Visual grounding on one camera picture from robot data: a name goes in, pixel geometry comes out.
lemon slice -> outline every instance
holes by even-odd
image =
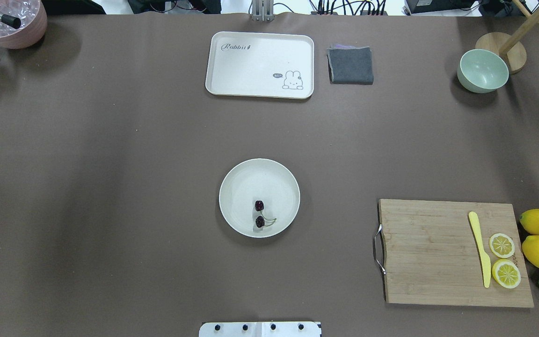
[[[515,264],[506,258],[494,262],[492,266],[494,280],[507,289],[513,289],[521,282],[521,274]]]
[[[515,243],[508,235],[496,233],[490,237],[490,249],[499,258],[508,258],[515,254]]]

wooden stand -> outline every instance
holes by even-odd
[[[522,70],[528,59],[524,45],[519,40],[539,23],[539,7],[531,15],[519,0],[513,0],[513,3],[527,17],[515,33],[512,36],[501,32],[488,33],[475,43],[476,49],[486,49],[500,56],[507,63],[511,74]]]

metal bracket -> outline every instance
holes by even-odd
[[[274,0],[252,0],[251,20],[273,21]]]
[[[321,322],[204,322],[199,337],[321,337]]]

white tray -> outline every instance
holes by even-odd
[[[211,38],[205,87],[214,95],[308,98],[313,60],[308,36],[218,32]]]

metal handle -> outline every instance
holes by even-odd
[[[378,230],[376,232],[376,235],[374,235],[374,260],[376,260],[376,263],[378,264],[378,266],[380,266],[380,269],[382,271],[382,274],[383,275],[386,275],[386,269],[384,268],[384,266],[380,263],[380,261],[378,260],[377,256],[376,256],[376,239],[378,238],[378,235],[381,234],[381,230],[382,230],[382,226],[380,224],[380,226],[378,226]]]

